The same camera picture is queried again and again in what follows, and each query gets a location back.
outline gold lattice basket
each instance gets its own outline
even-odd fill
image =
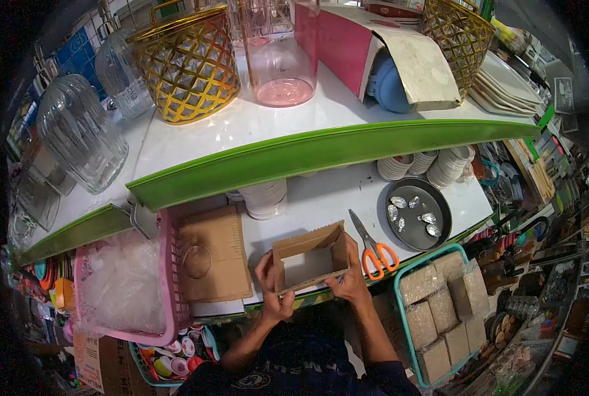
[[[226,18],[227,6],[217,6],[127,38],[145,77],[149,94],[166,123],[201,120],[229,104],[240,90]]]
[[[473,11],[451,0],[426,0],[422,12],[422,33],[431,37],[449,62],[462,100],[481,67],[495,34],[495,28]]]

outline blue tile wall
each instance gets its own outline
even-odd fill
[[[59,61],[61,75],[80,74],[96,89],[99,100],[108,97],[96,74],[96,55],[84,27],[66,41],[57,51],[56,58]]]

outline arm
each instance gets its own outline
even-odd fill
[[[293,314],[292,305],[295,293],[286,293],[283,299],[275,294],[275,275],[272,265],[272,250],[261,258],[255,275],[263,295],[263,309],[254,321],[251,329],[220,360],[220,366],[239,373],[247,369],[257,355],[266,336],[283,319]]]
[[[365,362],[373,364],[399,361],[383,324],[378,318],[378,313],[374,309],[372,296],[365,284],[359,260],[359,247],[349,236],[348,251],[351,262],[350,270],[343,275],[341,282],[330,278],[326,280],[326,284],[332,289],[335,297],[346,299],[352,306],[361,331]]]

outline jar lid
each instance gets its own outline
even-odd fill
[[[227,10],[227,5],[224,4],[221,6],[209,8],[208,10],[193,13],[185,18],[165,23],[162,26],[156,26],[156,10],[158,8],[165,7],[173,3],[177,3],[177,1],[169,1],[167,3],[158,4],[157,6],[152,7],[151,11],[149,12],[149,21],[151,26],[145,30],[141,30],[140,32],[136,32],[131,36],[127,37],[127,43],[133,44],[145,41],[154,41],[156,39],[160,39],[162,37],[174,34],[188,26],[194,25],[204,20],[208,20],[215,16],[217,17],[219,15],[223,15],[226,13]]]

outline hand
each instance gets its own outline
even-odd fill
[[[347,252],[350,256],[350,269],[343,275],[343,279],[338,282],[335,278],[326,279],[326,285],[332,289],[335,297],[341,297],[351,303],[351,305],[361,305],[371,303],[372,296],[365,284],[365,277],[362,273],[361,259],[359,258],[359,246],[352,239],[347,237]]]
[[[255,275],[261,287],[263,295],[263,309],[260,313],[260,321],[275,326],[280,321],[293,314],[294,291],[289,291],[283,298],[275,294],[275,266],[272,261],[272,249],[268,250],[259,260],[255,268]]]

